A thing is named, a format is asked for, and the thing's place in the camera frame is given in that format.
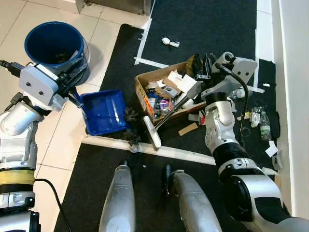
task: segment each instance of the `blue bucket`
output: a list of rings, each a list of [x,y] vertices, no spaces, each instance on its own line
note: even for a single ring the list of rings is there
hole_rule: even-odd
[[[31,60],[53,71],[84,56],[84,39],[70,24],[47,22],[29,32],[25,51]]]
[[[126,104],[120,90],[86,93],[81,98],[88,134],[103,135],[129,127],[125,118]]]

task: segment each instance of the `white wall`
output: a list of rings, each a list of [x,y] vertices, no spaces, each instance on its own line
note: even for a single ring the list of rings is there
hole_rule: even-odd
[[[278,52],[280,34],[275,24],[274,50],[277,61],[277,109],[281,112],[282,129],[278,146],[283,149],[286,162],[281,172],[281,187],[287,194],[290,174],[292,215],[309,219],[309,1],[279,0],[279,12],[284,69],[282,56]]]
[[[274,61],[276,64],[276,107],[280,115],[281,134],[277,140],[277,147],[282,151],[284,169],[279,171],[279,187],[282,197],[289,212],[292,211],[291,204],[291,179],[289,161],[289,143],[287,127],[287,104],[285,91],[285,73],[283,65],[283,46],[281,33],[280,5],[279,0],[272,0],[273,39],[274,39]]]

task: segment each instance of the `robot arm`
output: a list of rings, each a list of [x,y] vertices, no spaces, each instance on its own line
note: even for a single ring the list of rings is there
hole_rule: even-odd
[[[223,64],[228,62],[224,56],[218,61]],[[241,78],[245,83],[248,81],[244,76]],[[231,103],[225,94],[234,88],[227,85],[221,82],[204,91],[202,97],[207,103],[205,143],[218,167],[228,213],[252,232],[308,231],[309,221],[291,217],[284,211],[277,185],[248,158],[244,148],[235,139],[235,120]]]
[[[35,133],[44,116],[61,110],[67,99],[82,106],[75,86],[87,66],[75,60],[55,75],[42,65],[0,65],[20,78],[19,87],[25,91],[0,115],[0,231],[39,232],[39,213],[29,210],[35,202]]]

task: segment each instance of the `small wooden block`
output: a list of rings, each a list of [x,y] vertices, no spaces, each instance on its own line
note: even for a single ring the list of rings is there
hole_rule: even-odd
[[[189,126],[178,131],[178,133],[179,133],[180,136],[183,136],[184,134],[187,134],[188,132],[193,131],[194,129],[197,129],[197,128],[198,128],[198,126],[194,122],[194,123],[190,124]]]

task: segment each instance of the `white tape line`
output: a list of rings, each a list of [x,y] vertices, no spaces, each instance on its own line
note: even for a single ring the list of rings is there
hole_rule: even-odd
[[[261,89],[261,88],[254,88],[252,86],[247,86],[248,87],[248,90],[251,90],[253,92],[258,92],[258,93],[264,93],[265,90]]]
[[[136,55],[136,57],[138,57],[138,58],[141,58],[141,54],[143,53],[143,50],[144,50],[144,47],[145,47],[145,44],[146,44],[146,40],[147,40],[147,36],[148,36],[148,32],[149,32],[149,28],[150,28],[150,25],[151,25],[151,21],[152,21],[152,18],[149,18],[148,25],[147,25],[146,29],[144,30],[144,33],[143,33],[143,38],[140,41],[140,46],[139,46],[139,49],[138,49],[137,55]],[[134,62],[134,65],[137,65],[137,64],[139,64],[139,61],[136,59],[135,62]]]
[[[258,42],[258,31],[255,29],[255,62],[257,63],[257,67],[254,72],[254,81],[253,87],[257,88],[257,83],[259,82],[259,42]]]
[[[111,147],[121,150],[130,150],[130,145],[125,140],[119,139],[111,139],[106,137],[99,137],[99,136],[90,136],[87,135],[83,140],[82,143],[84,144],[91,144],[97,146],[105,146]],[[173,159],[180,159],[180,160],[187,160],[199,163],[206,163],[210,165],[216,165],[214,162],[214,158],[211,156],[203,155],[200,153],[195,153],[191,151],[180,150],[172,147],[162,146],[158,150],[154,150],[154,147],[151,144],[140,143],[140,152],[163,156]]]
[[[153,6],[152,6],[151,11],[150,11],[150,15],[149,15],[150,18],[151,18],[152,14],[153,14],[153,10],[154,10],[154,7],[155,7],[154,5],[155,5],[155,0],[154,0]]]
[[[143,59],[143,58],[134,57],[134,59],[136,59],[140,63],[148,64],[148,65],[155,66],[155,67],[158,67],[158,68],[168,67],[168,65],[166,65],[166,64],[157,63],[157,62],[147,60],[147,59]]]

